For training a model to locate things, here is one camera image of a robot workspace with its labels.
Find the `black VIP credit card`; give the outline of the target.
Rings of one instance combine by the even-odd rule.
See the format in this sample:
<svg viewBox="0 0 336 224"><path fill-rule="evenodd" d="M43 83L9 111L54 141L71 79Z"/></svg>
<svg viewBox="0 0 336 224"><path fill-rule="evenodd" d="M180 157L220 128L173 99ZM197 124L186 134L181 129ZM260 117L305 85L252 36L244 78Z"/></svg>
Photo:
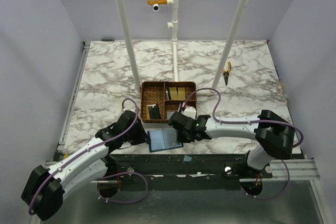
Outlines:
<svg viewBox="0 0 336 224"><path fill-rule="evenodd" d="M146 106L146 118L148 120L160 120L160 108L158 104L150 104Z"/></svg>

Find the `gold credit card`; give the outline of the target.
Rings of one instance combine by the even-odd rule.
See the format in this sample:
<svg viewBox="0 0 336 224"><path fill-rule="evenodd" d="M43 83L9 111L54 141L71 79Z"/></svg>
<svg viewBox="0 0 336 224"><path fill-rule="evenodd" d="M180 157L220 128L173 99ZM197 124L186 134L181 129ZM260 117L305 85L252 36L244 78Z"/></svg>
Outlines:
<svg viewBox="0 0 336 224"><path fill-rule="evenodd" d="M177 87L169 87L168 88L168 93L169 93L170 100L178 100L179 99Z"/></svg>
<svg viewBox="0 0 336 224"><path fill-rule="evenodd" d="M185 88L184 87L178 87L177 88L177 94L179 100L185 100Z"/></svg>

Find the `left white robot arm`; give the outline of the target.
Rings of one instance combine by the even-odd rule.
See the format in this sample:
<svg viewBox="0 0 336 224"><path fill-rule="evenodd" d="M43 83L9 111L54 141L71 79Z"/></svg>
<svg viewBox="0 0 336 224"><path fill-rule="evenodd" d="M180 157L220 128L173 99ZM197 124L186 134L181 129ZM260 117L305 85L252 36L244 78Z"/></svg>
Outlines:
<svg viewBox="0 0 336 224"><path fill-rule="evenodd" d="M28 213L47 220L82 186L96 179L119 177L117 162L110 154L124 143L138 145L147 140L138 114L124 111L115 123L98 130L84 147L67 159L32 170L21 195L28 205Z"/></svg>

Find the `blue leather card holder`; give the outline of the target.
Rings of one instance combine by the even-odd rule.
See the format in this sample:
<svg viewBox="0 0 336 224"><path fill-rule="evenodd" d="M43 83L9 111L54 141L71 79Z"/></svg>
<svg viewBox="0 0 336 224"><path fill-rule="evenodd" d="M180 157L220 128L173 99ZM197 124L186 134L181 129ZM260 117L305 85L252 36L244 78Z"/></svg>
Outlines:
<svg viewBox="0 0 336 224"><path fill-rule="evenodd" d="M183 147L183 143L177 141L177 131L171 127L150 130L148 131L148 137L150 152L160 152Z"/></svg>

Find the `white diamond credit card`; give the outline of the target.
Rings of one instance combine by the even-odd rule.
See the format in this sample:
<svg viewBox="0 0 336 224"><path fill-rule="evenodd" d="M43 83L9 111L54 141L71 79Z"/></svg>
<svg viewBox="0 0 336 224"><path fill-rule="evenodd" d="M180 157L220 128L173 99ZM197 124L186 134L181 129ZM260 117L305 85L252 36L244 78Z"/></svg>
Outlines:
<svg viewBox="0 0 336 224"><path fill-rule="evenodd" d="M169 120L171 116L175 113L175 111L167 111L166 117Z"/></svg>

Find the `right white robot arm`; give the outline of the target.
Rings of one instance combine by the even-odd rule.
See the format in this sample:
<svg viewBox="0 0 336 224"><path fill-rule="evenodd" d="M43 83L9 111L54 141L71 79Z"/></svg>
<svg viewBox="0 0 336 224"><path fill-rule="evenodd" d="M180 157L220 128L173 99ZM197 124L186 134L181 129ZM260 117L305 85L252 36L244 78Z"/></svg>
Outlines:
<svg viewBox="0 0 336 224"><path fill-rule="evenodd" d="M210 115L200 115L193 119L174 112L168 125L178 131L178 141L183 143L221 137L257 141L257 147L248 152L246 161L241 165L242 173L249 178L259 174L274 159L292 158L296 129L270 110L262 110L258 116L232 121L223 121Z"/></svg>

